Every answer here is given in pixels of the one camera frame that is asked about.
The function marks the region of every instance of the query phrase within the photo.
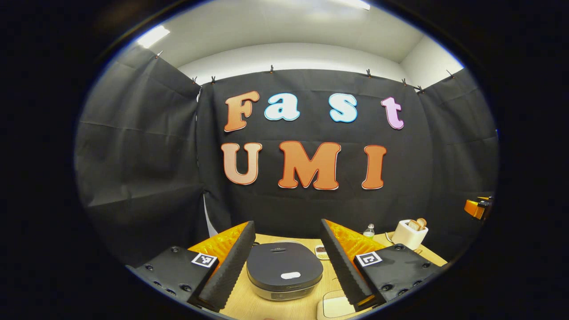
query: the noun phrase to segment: ceiling light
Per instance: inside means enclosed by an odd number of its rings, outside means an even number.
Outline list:
[[[369,8],[370,8],[369,4],[367,4],[361,0],[336,0],[336,1],[344,2],[344,3],[347,3],[349,5],[356,6],[358,8],[362,8],[365,10],[369,10]]]
[[[152,46],[156,41],[164,38],[170,31],[166,30],[163,26],[155,27],[154,29],[145,33],[142,37],[138,39],[138,44],[143,46],[144,48],[148,49]]]

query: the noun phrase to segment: wooden table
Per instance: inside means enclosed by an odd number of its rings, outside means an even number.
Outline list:
[[[316,245],[322,244],[320,239],[297,239],[297,238],[284,238],[276,236],[267,236],[257,234],[256,242],[273,243],[279,240],[294,240],[305,245],[310,251],[314,252]],[[375,235],[373,240],[385,245],[386,247],[393,245],[389,242],[385,234]],[[420,251],[420,255],[431,261],[432,263],[442,266],[447,263],[444,259],[437,256],[433,251],[425,248],[423,245],[419,246],[416,250]],[[270,301],[265,300],[256,295],[251,289],[251,283],[247,276],[247,264],[243,266],[241,274],[235,283],[235,287],[229,296],[227,304],[224,309],[220,310],[221,314],[228,315],[235,319],[246,320],[288,320],[288,319],[306,319],[316,320],[316,306],[323,296],[331,291],[341,290],[340,283],[336,277],[336,272],[329,260],[321,260],[324,271],[322,273],[322,280],[316,285],[314,291],[303,298],[288,300],[288,301]],[[348,319],[354,315],[364,313],[371,308],[352,313],[344,317],[334,318],[334,320]]]

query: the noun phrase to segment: orange letter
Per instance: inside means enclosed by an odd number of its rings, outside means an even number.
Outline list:
[[[236,158],[239,145],[236,143],[224,143],[221,145],[225,176],[233,183],[247,185],[257,180],[259,151],[263,149],[263,146],[260,143],[246,143],[243,149],[247,151],[249,164],[246,174],[237,172]]]
[[[298,141],[284,141],[280,145],[284,154],[283,178],[279,181],[281,188],[296,188],[298,182],[294,179],[294,172],[298,175],[302,186],[307,188],[318,172],[314,188],[318,190],[335,190],[336,157],[341,147],[338,143],[324,142],[319,147],[312,160],[308,158],[304,147]]]
[[[227,124],[224,127],[225,132],[231,132],[243,129],[247,122],[241,119],[241,113],[247,118],[253,111],[251,101],[257,102],[259,100],[259,93],[251,91],[239,96],[235,96],[225,100],[227,105]]]
[[[384,181],[381,179],[381,167],[387,149],[382,146],[367,146],[364,152],[368,155],[368,174],[365,176],[365,181],[361,183],[361,187],[370,190],[379,189],[384,186]]]

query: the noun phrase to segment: black curtain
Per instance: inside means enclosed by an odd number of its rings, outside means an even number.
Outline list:
[[[125,264],[208,237],[196,160],[199,91],[133,46],[109,63],[86,100],[75,143],[80,198]]]
[[[257,91],[260,98],[253,102],[251,115],[242,116],[246,126],[224,132],[228,120],[226,99],[250,91]],[[265,118],[267,101],[277,93],[296,96],[300,111],[296,120]],[[328,99],[334,93],[356,98],[358,115],[353,122],[331,119]],[[381,100],[388,97],[401,105],[401,130],[393,129],[387,122]],[[391,231],[398,221],[423,216],[427,208],[432,179],[430,132],[417,94],[400,82],[312,69],[240,75],[203,85],[197,119],[200,175],[209,218],[217,229],[254,220],[259,233],[316,238],[320,219],[326,218],[361,232],[369,223],[374,223],[378,232]],[[316,190],[312,185],[295,189],[278,186],[284,162],[279,144],[289,140],[301,142],[310,158],[322,142],[340,144],[337,190]],[[244,144],[262,144],[254,183],[234,184],[225,176],[220,146],[226,142],[240,146],[240,173],[248,169]],[[366,179],[367,145],[387,149],[382,171],[384,186],[378,190],[364,190],[361,186]]]
[[[490,108],[467,69],[420,93],[432,138],[433,180],[423,244],[450,260],[481,225],[464,211],[467,199],[493,195],[498,136]]]

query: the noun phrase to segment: rice cooker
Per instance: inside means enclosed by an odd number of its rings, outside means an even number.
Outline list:
[[[275,301],[309,295],[322,279],[322,263],[298,243],[266,243],[251,248],[247,275],[253,291]]]

